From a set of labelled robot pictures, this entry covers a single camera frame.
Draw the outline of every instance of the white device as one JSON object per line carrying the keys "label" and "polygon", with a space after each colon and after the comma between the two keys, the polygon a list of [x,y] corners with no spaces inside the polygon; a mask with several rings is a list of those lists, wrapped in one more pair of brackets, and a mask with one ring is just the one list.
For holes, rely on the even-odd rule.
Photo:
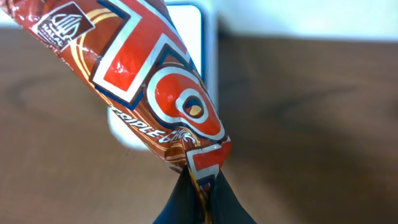
{"label": "white device", "polygon": [[[218,107],[217,20],[212,0],[166,0],[172,21],[201,74],[210,98]],[[149,151],[149,148],[108,109],[112,134],[125,147]]]}

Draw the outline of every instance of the candy bar wrapper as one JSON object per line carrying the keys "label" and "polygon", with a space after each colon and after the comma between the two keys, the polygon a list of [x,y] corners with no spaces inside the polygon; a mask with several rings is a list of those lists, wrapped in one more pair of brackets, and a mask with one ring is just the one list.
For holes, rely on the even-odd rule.
{"label": "candy bar wrapper", "polygon": [[162,0],[0,0],[171,169],[188,166],[204,222],[231,141]]}

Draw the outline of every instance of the brown wooden surface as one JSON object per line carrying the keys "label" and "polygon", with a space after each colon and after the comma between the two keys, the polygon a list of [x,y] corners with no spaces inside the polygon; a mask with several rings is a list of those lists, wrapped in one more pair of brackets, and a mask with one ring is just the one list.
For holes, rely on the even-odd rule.
{"label": "brown wooden surface", "polygon": [[[398,220],[398,44],[220,41],[224,173],[258,223]],[[177,175],[21,31],[0,30],[0,223],[151,223]]]}

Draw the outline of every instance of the halal logo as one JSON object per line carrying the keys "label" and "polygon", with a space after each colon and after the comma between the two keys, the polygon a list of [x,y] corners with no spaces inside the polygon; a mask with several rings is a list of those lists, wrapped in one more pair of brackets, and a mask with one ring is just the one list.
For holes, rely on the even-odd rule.
{"label": "halal logo", "polygon": [[94,28],[79,6],[70,2],[44,15],[32,30],[45,42],[63,51],[71,41]]}

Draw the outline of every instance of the chocolate snack package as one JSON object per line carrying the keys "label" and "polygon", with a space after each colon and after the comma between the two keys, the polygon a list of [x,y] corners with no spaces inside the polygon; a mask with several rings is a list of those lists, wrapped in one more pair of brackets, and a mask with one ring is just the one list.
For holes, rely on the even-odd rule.
{"label": "chocolate snack package", "polygon": [[0,0],[156,156],[188,169],[202,222],[229,139],[163,0]]}

